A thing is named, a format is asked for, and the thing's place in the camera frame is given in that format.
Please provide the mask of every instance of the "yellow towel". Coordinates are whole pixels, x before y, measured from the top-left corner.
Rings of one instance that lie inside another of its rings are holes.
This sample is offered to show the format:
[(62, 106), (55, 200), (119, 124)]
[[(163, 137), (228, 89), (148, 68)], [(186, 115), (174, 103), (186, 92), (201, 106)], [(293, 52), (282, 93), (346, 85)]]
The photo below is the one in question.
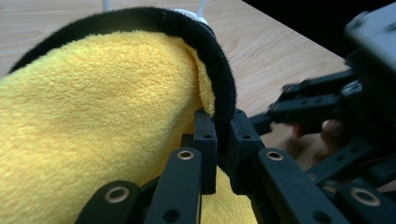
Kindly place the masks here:
[[(146, 14), (162, 17), (142, 23)], [(115, 20), (85, 27), (97, 34), (57, 42), (81, 32), (81, 22), (108, 19)], [(120, 28), (124, 20), (140, 25)], [(178, 35), (191, 25), (202, 26), (152, 7), (95, 15), (55, 33), (0, 79), (0, 223), (73, 223), (104, 184), (143, 185), (160, 175), (181, 135), (192, 133), (196, 109), (219, 127), (230, 118), (226, 59), (215, 37), (201, 40), (216, 47), (205, 49)], [(233, 195), (220, 170), (217, 193), (203, 198), (202, 222), (256, 222), (248, 198)]]

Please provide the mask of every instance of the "yellow microfiber cloth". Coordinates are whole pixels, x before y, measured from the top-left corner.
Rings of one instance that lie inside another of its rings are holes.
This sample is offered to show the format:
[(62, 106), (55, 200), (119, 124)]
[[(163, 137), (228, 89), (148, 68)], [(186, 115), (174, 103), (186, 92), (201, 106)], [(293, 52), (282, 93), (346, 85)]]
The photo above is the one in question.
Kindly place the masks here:
[[(139, 7), (71, 23), (0, 79), (0, 223), (73, 223), (114, 180), (160, 175), (203, 107), (219, 138), (235, 87), (210, 28)], [(203, 223), (254, 223), (218, 170)]]

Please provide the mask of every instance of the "black fabric edge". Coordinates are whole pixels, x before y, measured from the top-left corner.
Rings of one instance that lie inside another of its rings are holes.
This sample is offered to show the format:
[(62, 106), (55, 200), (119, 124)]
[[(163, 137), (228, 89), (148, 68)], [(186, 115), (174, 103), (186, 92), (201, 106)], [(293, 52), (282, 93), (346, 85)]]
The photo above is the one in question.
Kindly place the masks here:
[(134, 30), (178, 36), (197, 50), (212, 81), (212, 90), (216, 96), (216, 112), (213, 120), (217, 127), (219, 141), (224, 141), (228, 135), (229, 121), (236, 104), (236, 87), (228, 60), (210, 27), (170, 9), (132, 7), (94, 14), (72, 22), (28, 51), (9, 73), (32, 63), (51, 49), (59, 48), (88, 35), (105, 35), (117, 31), (132, 32)]

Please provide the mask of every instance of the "white object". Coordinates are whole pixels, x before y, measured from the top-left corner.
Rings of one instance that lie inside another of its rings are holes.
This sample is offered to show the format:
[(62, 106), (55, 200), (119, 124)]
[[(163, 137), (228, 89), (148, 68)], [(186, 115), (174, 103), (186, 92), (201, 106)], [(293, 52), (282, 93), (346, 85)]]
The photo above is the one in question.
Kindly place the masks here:
[(102, 0), (102, 8), (104, 12), (111, 10), (111, 0)]
[(179, 13), (185, 15), (185, 16), (190, 17), (190, 18), (192, 18), (195, 21), (200, 21), (200, 22), (202, 22), (202, 23), (207, 25), (207, 21), (203, 17), (198, 17), (197, 14), (195, 14), (195, 13), (193, 13), (191, 11), (188, 11), (188, 10), (185, 10), (185, 9), (179, 9), (179, 8), (174, 8), (173, 10), (176, 11), (176, 12), (179, 12)]
[(205, 8), (205, 0), (201, 0), (201, 3), (199, 4), (198, 12), (197, 12), (197, 17), (202, 18), (202, 13), (204, 12)]

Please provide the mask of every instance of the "screw hole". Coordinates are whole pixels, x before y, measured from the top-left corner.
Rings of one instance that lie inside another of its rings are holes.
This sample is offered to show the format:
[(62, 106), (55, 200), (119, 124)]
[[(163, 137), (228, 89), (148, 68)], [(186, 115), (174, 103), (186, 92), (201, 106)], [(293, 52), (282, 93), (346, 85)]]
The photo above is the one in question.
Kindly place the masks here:
[(176, 222), (180, 219), (180, 213), (176, 209), (171, 209), (163, 213), (163, 220), (167, 223)]
[(191, 160), (194, 157), (194, 153), (192, 153), (190, 151), (181, 151), (181, 152), (177, 153), (177, 156), (179, 159), (181, 159), (183, 161), (187, 161), (187, 160)]
[(332, 219), (329, 217), (329, 215), (327, 215), (324, 212), (315, 211), (314, 214), (312, 215), (312, 217), (314, 218), (314, 220), (317, 223), (320, 223), (320, 224), (330, 224), (330, 223), (332, 223)]
[(129, 195), (129, 190), (125, 187), (115, 187), (110, 189), (106, 195), (105, 199), (108, 203), (120, 203), (124, 201)]
[(367, 189), (353, 188), (350, 191), (350, 194), (356, 201), (368, 206), (375, 207), (381, 204), (381, 201), (378, 199), (378, 197), (376, 197), (372, 192)]
[(273, 161), (282, 161), (283, 160), (283, 155), (278, 153), (278, 152), (274, 152), (274, 151), (269, 151), (265, 154), (265, 156)]

